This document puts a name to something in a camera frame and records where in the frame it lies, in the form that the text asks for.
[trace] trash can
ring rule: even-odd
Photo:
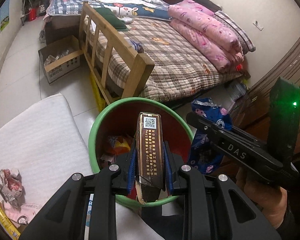
[[[163,140],[168,141],[171,152],[181,155],[186,162],[193,139],[193,133],[187,123],[173,110],[165,105],[147,98],[124,98],[107,106],[96,118],[89,135],[89,158],[94,173],[100,171],[98,164],[104,153],[103,143],[109,135],[133,136],[137,129],[140,112],[160,114],[162,120]],[[130,208],[153,207],[169,203],[177,196],[141,204],[128,197],[117,195],[116,201]]]

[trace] white foam pad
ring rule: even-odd
[[[0,129],[0,170],[14,167],[22,176],[25,201],[42,205],[73,173],[92,174],[88,149],[63,95],[43,99]],[[116,224],[118,240],[163,239],[119,204]]]

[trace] qr code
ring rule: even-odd
[[[144,117],[143,128],[157,129],[157,122],[154,117]]]

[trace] tile floor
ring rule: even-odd
[[[90,129],[98,115],[90,85],[90,70],[86,62],[49,85],[42,69],[39,69],[38,50],[45,46],[39,42],[42,17],[26,22],[21,27],[0,73],[0,128],[32,104],[48,96],[62,93],[71,108],[78,129],[88,145]],[[222,86],[208,92],[204,97],[212,97],[214,102],[229,105],[229,97]],[[185,119],[191,111],[187,104],[176,112]]]

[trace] blue gripper pad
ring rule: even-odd
[[[164,166],[165,166],[165,175],[166,175],[166,188],[168,190],[168,194],[173,194],[173,176],[172,176],[172,170],[168,158],[168,152],[166,145],[164,143],[163,145],[163,153],[164,153]]]
[[[131,162],[127,174],[127,191],[129,194],[133,189],[134,181],[136,178],[136,157],[137,157],[136,155],[137,155],[137,148],[135,147],[132,152]]]

